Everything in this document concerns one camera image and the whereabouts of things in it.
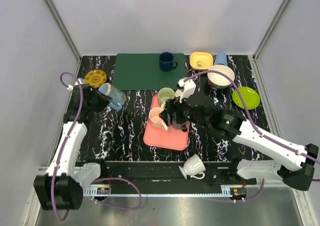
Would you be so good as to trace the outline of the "light blue cup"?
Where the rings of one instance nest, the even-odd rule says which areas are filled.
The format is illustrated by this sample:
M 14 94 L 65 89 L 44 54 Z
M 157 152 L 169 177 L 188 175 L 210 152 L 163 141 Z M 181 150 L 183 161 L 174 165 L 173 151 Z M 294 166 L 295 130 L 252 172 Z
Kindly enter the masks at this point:
M 228 59 L 227 59 L 227 55 L 225 52 L 219 52 L 217 53 L 216 57 L 215 57 L 215 61 L 214 61 L 215 65 L 224 65 L 227 66 L 228 65 Z

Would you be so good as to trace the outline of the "dark blue mug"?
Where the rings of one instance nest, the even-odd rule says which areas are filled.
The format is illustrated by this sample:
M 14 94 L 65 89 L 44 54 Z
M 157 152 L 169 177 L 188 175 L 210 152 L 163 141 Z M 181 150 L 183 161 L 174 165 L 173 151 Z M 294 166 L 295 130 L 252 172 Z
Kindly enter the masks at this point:
M 178 66 L 178 62 L 174 60 L 174 55 L 170 52 L 163 52 L 159 55 L 159 66 L 164 72 L 169 72 Z

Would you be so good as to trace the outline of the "dark green mat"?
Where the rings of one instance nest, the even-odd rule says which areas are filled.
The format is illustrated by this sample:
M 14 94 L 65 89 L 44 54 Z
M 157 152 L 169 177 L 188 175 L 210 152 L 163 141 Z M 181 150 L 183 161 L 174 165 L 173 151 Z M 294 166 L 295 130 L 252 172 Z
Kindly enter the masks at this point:
M 160 68 L 159 53 L 117 54 L 112 85 L 122 91 L 177 89 L 177 82 L 186 76 L 185 56 L 174 53 L 175 69 L 164 72 Z

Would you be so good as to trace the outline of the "yellow patterned saucer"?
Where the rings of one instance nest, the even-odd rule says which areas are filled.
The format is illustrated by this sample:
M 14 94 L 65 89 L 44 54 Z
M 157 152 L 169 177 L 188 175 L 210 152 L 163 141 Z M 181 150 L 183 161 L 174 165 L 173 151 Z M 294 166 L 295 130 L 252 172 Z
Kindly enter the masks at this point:
M 84 77 L 85 83 L 89 84 L 93 88 L 99 88 L 106 83 L 107 80 L 107 73 L 100 69 L 91 70 Z

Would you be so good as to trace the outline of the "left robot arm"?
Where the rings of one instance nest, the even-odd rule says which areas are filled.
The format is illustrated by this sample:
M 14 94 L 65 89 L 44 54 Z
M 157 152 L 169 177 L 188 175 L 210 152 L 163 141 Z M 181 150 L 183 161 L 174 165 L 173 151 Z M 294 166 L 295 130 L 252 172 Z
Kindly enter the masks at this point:
M 57 151 L 45 173 L 33 182 L 43 210 L 79 209 L 86 187 L 93 181 L 102 184 L 107 180 L 107 166 L 102 159 L 87 160 L 78 172 L 75 165 L 94 114 L 108 104 L 109 98 L 88 84 L 73 87 Z

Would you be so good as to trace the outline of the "small grey cup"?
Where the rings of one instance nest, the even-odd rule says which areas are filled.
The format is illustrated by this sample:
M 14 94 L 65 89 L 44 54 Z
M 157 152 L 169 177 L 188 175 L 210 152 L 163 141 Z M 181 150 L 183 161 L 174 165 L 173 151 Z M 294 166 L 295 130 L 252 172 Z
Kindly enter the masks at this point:
M 179 123 L 176 123 L 175 121 L 173 121 L 172 127 L 176 130 L 180 130 L 182 132 L 187 132 L 189 129 L 189 122 L 184 122 L 182 124 L 179 124 Z

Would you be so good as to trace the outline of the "blue patterned mug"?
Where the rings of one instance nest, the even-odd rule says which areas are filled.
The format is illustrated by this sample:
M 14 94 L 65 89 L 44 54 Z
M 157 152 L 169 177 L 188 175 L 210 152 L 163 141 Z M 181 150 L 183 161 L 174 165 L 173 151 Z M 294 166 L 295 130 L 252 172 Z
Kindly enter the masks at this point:
M 99 87 L 98 91 L 110 97 L 109 106 L 111 108 L 116 111 L 122 109 L 126 101 L 126 95 L 121 90 L 117 89 L 110 83 L 104 83 Z

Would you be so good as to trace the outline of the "large cream bowl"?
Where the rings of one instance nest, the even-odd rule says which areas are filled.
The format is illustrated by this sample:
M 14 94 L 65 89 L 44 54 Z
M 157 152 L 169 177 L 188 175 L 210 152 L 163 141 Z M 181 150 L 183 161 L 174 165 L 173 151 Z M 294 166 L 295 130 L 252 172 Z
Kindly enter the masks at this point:
M 218 71 L 228 76 L 232 81 L 235 80 L 234 71 L 228 66 L 217 64 L 209 68 L 209 70 Z M 208 83 L 217 89 L 224 89 L 231 85 L 231 82 L 224 76 L 217 73 L 207 73 Z

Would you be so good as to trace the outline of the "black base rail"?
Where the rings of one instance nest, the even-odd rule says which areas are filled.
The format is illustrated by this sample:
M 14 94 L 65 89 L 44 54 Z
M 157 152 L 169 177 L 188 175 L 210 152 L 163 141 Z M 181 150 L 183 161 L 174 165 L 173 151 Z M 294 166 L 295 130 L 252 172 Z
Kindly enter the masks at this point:
M 104 160 L 82 160 L 75 163 L 83 166 L 87 162 L 102 162 L 104 168 L 101 178 L 121 176 L 135 185 L 139 182 L 174 182 L 185 181 L 179 166 L 184 162 L 175 161 L 104 161 Z M 204 162 L 204 182 L 208 184 L 247 184 L 255 185 L 256 179 L 241 179 L 239 176 L 228 172 L 230 162 Z

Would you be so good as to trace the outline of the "small white mug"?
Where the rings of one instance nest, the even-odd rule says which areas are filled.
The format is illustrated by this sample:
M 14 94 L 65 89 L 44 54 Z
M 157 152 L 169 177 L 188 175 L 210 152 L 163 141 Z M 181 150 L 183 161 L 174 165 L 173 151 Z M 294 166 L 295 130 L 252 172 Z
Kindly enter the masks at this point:
M 180 98 L 180 97 L 182 96 L 182 94 L 183 94 L 183 91 L 180 90 L 180 89 L 177 89 L 177 90 L 175 91 L 175 97 L 176 97 L 176 98 Z

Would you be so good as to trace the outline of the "pink mug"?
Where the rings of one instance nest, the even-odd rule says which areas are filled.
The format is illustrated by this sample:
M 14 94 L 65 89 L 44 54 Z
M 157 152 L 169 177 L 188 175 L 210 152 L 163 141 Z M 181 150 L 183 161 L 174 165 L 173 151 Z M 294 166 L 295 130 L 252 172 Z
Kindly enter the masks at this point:
M 165 122 L 160 118 L 160 114 L 164 109 L 161 107 L 154 107 L 149 112 L 149 121 L 151 126 L 155 129 L 162 129 L 163 131 L 168 131 L 168 127 Z

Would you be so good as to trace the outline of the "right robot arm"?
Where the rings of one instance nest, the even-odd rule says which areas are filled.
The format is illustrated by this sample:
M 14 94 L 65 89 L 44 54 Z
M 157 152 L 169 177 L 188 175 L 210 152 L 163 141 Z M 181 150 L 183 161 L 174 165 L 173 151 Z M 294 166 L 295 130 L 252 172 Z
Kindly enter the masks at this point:
M 287 186 L 307 191 L 314 179 L 319 147 L 286 141 L 257 127 L 249 118 L 216 106 L 191 104 L 187 99 L 168 99 L 160 105 L 160 118 L 167 126 L 194 123 L 214 137 L 251 147 L 270 160 L 234 159 L 227 171 L 229 182 L 261 178 L 282 181 Z

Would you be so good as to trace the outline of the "white footed teacup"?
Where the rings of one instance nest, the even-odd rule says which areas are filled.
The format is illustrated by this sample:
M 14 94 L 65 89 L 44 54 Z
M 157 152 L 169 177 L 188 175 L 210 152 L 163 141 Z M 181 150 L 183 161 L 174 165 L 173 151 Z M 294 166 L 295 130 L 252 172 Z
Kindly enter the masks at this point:
M 187 179 L 188 176 L 199 180 L 205 177 L 205 165 L 196 154 L 190 157 L 183 166 L 179 166 L 178 168 L 185 179 Z

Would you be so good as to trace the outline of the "yellow square bowl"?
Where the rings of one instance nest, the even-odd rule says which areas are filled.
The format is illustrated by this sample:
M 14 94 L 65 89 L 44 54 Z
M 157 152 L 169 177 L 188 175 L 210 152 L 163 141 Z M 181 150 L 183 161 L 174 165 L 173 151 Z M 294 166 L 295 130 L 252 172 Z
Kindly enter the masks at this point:
M 194 70 L 205 71 L 214 64 L 214 58 L 208 52 L 193 52 L 189 57 L 189 64 Z

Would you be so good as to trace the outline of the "light green mug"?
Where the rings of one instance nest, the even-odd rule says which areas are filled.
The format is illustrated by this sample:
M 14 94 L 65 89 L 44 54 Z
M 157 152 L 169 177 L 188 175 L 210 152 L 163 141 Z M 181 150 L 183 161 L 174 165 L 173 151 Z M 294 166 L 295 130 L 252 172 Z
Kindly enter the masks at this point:
M 171 88 L 162 88 L 158 92 L 158 103 L 161 108 L 164 108 L 166 101 L 175 98 L 175 92 Z

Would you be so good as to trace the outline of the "lime green plate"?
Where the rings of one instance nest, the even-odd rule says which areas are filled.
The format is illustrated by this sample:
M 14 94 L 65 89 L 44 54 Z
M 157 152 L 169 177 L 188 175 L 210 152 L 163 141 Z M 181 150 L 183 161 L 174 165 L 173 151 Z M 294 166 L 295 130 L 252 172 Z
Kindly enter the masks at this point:
M 250 87 L 239 87 L 238 90 L 241 93 L 248 110 L 255 109 L 259 106 L 261 100 L 257 91 Z M 233 91 L 232 99 L 238 107 L 244 109 L 244 105 L 237 90 Z

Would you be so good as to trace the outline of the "pink plastic tray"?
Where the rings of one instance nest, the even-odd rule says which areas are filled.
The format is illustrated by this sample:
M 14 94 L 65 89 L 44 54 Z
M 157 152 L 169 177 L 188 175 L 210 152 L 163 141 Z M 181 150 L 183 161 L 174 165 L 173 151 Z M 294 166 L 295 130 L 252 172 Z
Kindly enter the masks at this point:
M 148 119 L 143 141 L 146 145 L 182 151 L 188 145 L 188 133 L 190 123 L 186 124 L 187 131 L 177 130 L 170 126 L 168 131 L 161 128 L 155 128 L 150 119 Z

